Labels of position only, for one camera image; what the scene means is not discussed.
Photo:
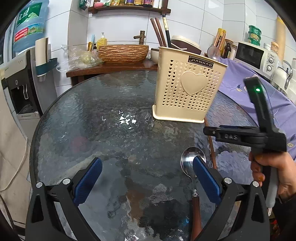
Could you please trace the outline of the right hand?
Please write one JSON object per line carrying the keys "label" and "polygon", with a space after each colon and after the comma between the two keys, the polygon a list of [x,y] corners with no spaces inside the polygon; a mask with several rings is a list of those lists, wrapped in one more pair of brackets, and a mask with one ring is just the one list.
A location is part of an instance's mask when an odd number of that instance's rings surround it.
{"label": "right hand", "polygon": [[258,154],[253,156],[249,153],[250,169],[254,181],[262,186],[265,175],[262,173],[263,166],[271,166],[278,170],[279,186],[278,195],[283,200],[288,200],[295,195],[295,162],[288,152],[273,154]]}

